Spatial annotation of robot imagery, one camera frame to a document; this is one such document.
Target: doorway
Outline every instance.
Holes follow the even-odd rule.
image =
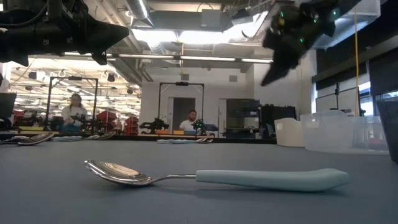
[[[182,121],[188,119],[190,110],[195,110],[195,98],[174,98],[173,103],[173,130],[180,129]]]

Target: spoon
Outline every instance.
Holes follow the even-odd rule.
[[[56,142],[72,142],[72,141],[83,141],[83,140],[94,140],[98,139],[100,136],[99,135],[92,135],[88,136],[87,138],[82,138],[81,136],[65,136],[65,137],[55,137],[52,139],[52,141]]]
[[[149,177],[127,167],[100,161],[85,161],[95,175],[117,184],[145,186],[165,179],[196,179],[197,182],[231,184],[272,190],[320,192],[348,183],[348,174],[336,169],[303,172],[266,172],[239,170],[198,170],[195,174]]]
[[[207,138],[201,138],[197,140],[174,140],[174,139],[169,139],[169,140],[157,140],[159,144],[192,144],[192,143],[199,143],[199,144],[208,144],[212,143],[212,139],[207,139]]]
[[[93,139],[93,140],[108,140],[111,137],[113,137],[116,134],[116,131],[113,131],[111,133],[106,133],[101,135],[99,138]]]
[[[31,138],[25,136],[15,136],[11,139],[0,142],[0,144],[17,144],[20,146],[33,146],[42,143],[54,137],[54,133],[38,134]]]

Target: gray table surface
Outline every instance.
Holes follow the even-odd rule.
[[[166,180],[116,185],[83,167],[114,162],[154,177],[200,169],[335,168],[351,182],[317,194]],[[398,223],[398,165],[265,144],[167,145],[138,141],[46,142],[0,147],[0,223]]]

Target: spoon handle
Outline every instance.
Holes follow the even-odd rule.
[[[305,172],[198,170],[197,182],[231,184],[273,190],[320,192],[348,183],[347,173],[336,169]]]

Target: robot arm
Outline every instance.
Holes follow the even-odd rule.
[[[106,65],[105,50],[129,35],[127,27],[96,21],[83,0],[3,0],[0,62],[28,66],[28,55],[91,53]]]
[[[323,35],[333,36],[335,21],[361,0],[311,0],[281,6],[271,19],[262,46],[274,50],[273,64],[261,82],[266,86],[285,77]]]

